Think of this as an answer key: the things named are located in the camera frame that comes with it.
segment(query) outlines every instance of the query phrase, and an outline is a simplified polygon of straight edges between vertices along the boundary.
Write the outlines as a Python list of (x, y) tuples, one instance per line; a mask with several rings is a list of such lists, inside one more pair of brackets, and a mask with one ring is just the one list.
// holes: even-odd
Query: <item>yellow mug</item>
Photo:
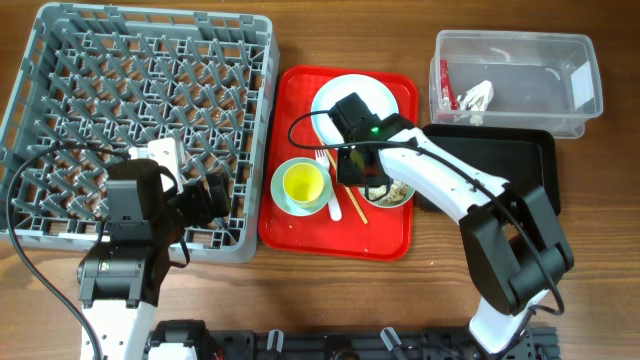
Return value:
[(287, 169), (283, 183), (287, 197), (301, 208), (315, 205), (324, 188), (322, 173), (309, 163), (298, 163)]

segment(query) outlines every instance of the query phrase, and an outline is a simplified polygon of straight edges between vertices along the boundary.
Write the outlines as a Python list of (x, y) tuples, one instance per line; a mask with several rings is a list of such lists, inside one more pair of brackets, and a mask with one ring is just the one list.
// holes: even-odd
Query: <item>white crumpled paper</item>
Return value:
[[(458, 95), (460, 110), (485, 111), (493, 99), (493, 84), (485, 80), (469, 89), (462, 100), (460, 97)], [(472, 115), (470, 122), (473, 125), (482, 125), (482, 115)]]

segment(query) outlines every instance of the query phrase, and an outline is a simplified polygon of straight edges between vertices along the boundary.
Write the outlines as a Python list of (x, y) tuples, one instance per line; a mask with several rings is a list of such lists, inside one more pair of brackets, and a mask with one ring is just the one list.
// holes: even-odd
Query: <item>clear plastic bin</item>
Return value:
[[(602, 88), (593, 44), (585, 35), (445, 30), (431, 62), (431, 121), (542, 129), (578, 138), (584, 123), (602, 114)], [(486, 111), (450, 110), (443, 104), (440, 60), (446, 60), (454, 96), (484, 80), (493, 84)]]

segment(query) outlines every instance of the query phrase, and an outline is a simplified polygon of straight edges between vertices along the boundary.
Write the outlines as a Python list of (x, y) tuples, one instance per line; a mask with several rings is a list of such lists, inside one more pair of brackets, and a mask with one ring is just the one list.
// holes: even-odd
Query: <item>light green plate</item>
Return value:
[[(315, 166), (322, 173), (322, 178), (324, 179), (324, 187), (322, 189), (322, 193), (318, 197), (318, 202), (306, 209), (299, 207), (294, 204), (293, 201), (289, 199), (287, 194), (284, 193), (284, 174), (287, 170), (295, 165), (300, 163), (307, 163)], [(273, 174), (271, 178), (271, 197), (273, 201), (278, 205), (280, 210), (286, 212), (289, 215), (293, 216), (309, 216), (317, 213), (329, 202), (329, 198), (331, 197), (331, 176), (329, 172), (325, 170), (320, 164), (318, 164), (315, 160), (309, 158), (293, 158), (291, 160), (287, 160)]]

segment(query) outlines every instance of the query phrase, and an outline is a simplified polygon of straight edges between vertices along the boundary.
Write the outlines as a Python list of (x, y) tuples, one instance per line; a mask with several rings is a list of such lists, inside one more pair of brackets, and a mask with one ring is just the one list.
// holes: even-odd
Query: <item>wooden surface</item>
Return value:
[[(558, 141), (560, 220), (576, 266), (559, 288), (564, 359), (640, 358), (640, 2), (540, 0), (187, 1), (135, 6), (264, 14), (273, 20), (280, 72), (298, 64), (391, 71), (411, 77), (429, 122), (428, 63), (442, 29), (586, 34), (593, 40), (604, 115), (584, 137)], [(0, 103), (5, 104), (41, 0), (0, 4)], [(260, 245), (243, 265), (171, 270), (158, 319), (204, 319), (210, 329), (285, 331), (463, 325), (479, 295), (460, 235), (443, 215), (416, 212), (414, 241), (395, 263), (278, 252)], [(69, 298), (79, 253), (29, 251)], [(0, 358), (78, 358), (80, 325), (0, 245)]]

